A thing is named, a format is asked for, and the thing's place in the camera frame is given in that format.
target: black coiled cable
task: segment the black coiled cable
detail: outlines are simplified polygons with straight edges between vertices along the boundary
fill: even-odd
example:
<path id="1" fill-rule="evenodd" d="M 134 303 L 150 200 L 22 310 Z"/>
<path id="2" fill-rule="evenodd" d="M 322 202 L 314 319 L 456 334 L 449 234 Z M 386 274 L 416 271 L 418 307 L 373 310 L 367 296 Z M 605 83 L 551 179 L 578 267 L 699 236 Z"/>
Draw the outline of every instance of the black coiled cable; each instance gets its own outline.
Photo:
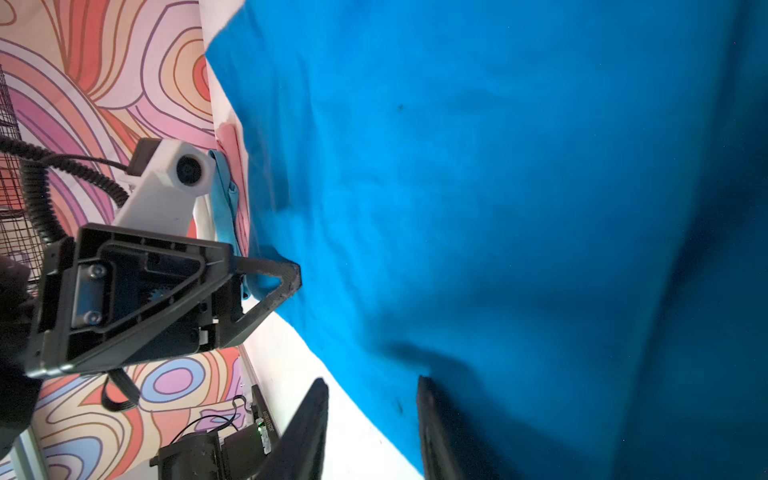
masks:
<path id="1" fill-rule="evenodd" d="M 27 214 L 45 244 L 57 242 L 67 236 L 53 210 L 51 190 L 48 186 L 48 167 L 57 168 L 101 188 L 114 200 L 118 208 L 128 200 L 127 192 L 114 180 L 72 159 L 95 161 L 125 170 L 125 166 L 117 162 L 82 155 L 55 154 L 37 145 L 2 135 L 0 151 L 21 158 L 22 196 Z"/>

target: black strap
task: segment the black strap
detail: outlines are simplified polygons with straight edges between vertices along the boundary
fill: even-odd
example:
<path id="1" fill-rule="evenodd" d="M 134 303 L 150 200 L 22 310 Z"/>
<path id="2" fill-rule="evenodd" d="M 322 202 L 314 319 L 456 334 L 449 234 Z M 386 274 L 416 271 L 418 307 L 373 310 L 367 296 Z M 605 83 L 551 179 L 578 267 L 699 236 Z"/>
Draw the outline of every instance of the black strap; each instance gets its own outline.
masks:
<path id="1" fill-rule="evenodd" d="M 107 396 L 107 384 L 109 381 L 114 383 L 128 400 L 125 402 L 115 402 Z M 131 377 L 123 369 L 114 369 L 107 372 L 107 379 L 104 381 L 104 388 L 101 389 L 101 406 L 110 412 L 124 412 L 138 406 L 141 392 Z"/>

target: purple circle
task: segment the purple circle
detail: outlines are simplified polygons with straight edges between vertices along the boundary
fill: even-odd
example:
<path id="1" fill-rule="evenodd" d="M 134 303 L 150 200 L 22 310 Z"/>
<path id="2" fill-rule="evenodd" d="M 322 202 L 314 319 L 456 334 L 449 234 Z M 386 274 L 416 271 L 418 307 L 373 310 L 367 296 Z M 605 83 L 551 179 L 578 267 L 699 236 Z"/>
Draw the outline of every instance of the purple circle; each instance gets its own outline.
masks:
<path id="1" fill-rule="evenodd" d="M 152 385 L 155 392 L 163 395 L 173 395 L 188 389 L 192 385 L 192 372 L 189 369 L 179 368 L 168 370 L 157 377 Z"/>

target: psychedelic wallpaper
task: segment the psychedelic wallpaper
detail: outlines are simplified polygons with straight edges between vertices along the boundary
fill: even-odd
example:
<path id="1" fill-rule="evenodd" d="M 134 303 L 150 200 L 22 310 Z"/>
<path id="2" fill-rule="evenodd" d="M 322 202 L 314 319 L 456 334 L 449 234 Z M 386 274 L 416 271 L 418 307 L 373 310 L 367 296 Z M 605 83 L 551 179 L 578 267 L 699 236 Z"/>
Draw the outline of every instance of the psychedelic wallpaper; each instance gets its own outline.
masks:
<path id="1" fill-rule="evenodd" d="M 26 141 L 123 163 L 141 137 L 216 146 L 197 2 L 0 0 L 0 65 Z M 88 221 L 111 222 L 103 192 L 55 170 L 50 178 L 70 234 Z M 190 420 L 232 415 L 241 372 L 236 349 L 131 367 L 141 405 L 121 414 L 99 405 L 103 377 L 46 382 L 33 427 L 50 478 L 116 478 Z M 208 420 L 195 428 L 214 426 Z M 14 477 L 8 459 L 0 460 L 0 480 Z"/>

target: black wire basket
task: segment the black wire basket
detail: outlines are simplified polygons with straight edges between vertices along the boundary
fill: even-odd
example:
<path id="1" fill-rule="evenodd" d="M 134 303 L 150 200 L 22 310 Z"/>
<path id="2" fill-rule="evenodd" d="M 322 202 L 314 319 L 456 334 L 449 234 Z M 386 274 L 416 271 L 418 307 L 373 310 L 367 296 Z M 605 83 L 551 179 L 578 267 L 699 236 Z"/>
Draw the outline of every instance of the black wire basket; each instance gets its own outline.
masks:
<path id="1" fill-rule="evenodd" d="M 21 139 L 11 95 L 0 67 L 0 134 Z M 29 267 L 27 291 L 36 295 L 43 244 L 29 223 L 22 198 L 22 182 L 18 158 L 0 153 L 0 257 L 7 257 Z"/>

